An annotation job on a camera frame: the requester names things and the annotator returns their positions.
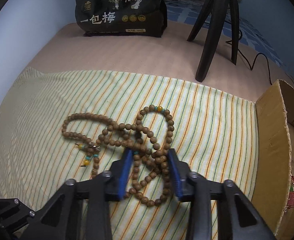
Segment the open cardboard box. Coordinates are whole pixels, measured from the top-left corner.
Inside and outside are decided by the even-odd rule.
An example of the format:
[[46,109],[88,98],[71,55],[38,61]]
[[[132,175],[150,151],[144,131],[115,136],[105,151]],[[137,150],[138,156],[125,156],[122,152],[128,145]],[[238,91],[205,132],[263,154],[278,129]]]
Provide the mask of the open cardboard box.
[[294,88],[277,80],[255,103],[259,155],[252,203],[276,239],[293,239]]

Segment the tan bed blanket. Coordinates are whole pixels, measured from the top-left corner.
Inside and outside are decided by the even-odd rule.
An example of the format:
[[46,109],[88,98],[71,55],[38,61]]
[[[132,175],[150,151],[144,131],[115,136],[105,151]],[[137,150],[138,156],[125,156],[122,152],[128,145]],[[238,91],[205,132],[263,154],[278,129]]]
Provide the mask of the tan bed blanket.
[[[194,41],[187,38],[191,25],[169,21],[162,37],[85,37],[77,24],[63,27],[29,62],[43,73],[71,70],[114,70],[195,81],[207,30]],[[272,60],[239,44],[236,64],[231,62],[231,46],[221,35],[203,84],[243,99],[256,101],[274,81],[294,81]]]

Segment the blue patterned bedsheet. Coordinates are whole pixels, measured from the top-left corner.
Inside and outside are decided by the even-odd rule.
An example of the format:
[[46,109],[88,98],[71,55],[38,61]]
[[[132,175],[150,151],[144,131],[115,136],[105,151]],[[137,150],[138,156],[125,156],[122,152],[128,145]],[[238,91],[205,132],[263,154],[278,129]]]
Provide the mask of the blue patterned bedsheet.
[[[175,22],[194,25],[205,0],[165,0],[168,19]],[[276,51],[267,42],[263,35],[248,20],[240,18],[242,38],[240,43],[251,47],[259,53],[265,54],[276,65],[282,66],[283,62]]]

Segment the black snack bag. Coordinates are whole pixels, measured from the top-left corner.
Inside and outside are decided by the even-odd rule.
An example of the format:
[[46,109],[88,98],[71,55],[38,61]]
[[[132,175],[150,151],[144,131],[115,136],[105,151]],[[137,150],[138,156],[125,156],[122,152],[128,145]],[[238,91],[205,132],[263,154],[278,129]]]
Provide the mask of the black snack bag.
[[168,26],[164,0],[75,0],[75,18],[86,36],[161,37]]

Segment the black tripod stand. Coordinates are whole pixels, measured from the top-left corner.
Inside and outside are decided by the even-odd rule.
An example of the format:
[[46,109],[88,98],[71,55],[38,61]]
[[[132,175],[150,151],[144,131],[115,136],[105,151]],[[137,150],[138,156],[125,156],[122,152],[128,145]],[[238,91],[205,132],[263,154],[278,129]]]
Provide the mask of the black tripod stand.
[[202,82],[208,73],[209,67],[213,60],[222,29],[227,16],[227,11],[230,11],[231,28],[232,28],[232,52],[231,62],[236,64],[238,58],[239,47],[239,4],[237,0],[205,0],[204,5],[199,13],[199,16],[193,26],[193,29],[187,41],[193,41],[200,29],[204,25],[207,17],[210,17],[208,33],[204,43],[203,52],[197,68],[195,79]]

